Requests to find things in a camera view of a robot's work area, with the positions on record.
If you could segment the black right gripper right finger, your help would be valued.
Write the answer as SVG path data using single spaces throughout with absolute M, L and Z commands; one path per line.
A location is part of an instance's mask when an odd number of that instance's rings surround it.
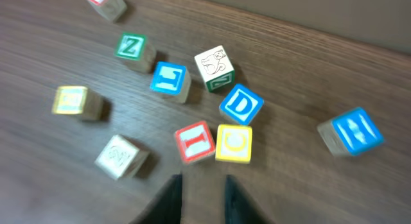
M 224 190 L 225 224 L 270 224 L 233 175 L 227 175 Z

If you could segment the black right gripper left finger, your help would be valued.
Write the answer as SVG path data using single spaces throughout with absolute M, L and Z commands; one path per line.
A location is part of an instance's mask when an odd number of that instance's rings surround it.
M 130 224 L 180 224 L 182 188 L 182 174 L 173 175 L 147 208 Z

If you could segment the yellow top block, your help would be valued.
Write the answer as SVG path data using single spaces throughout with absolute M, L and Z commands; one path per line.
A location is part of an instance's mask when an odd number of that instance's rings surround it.
M 217 130 L 215 159 L 249 164 L 252 153 L 252 127 L 220 124 Z

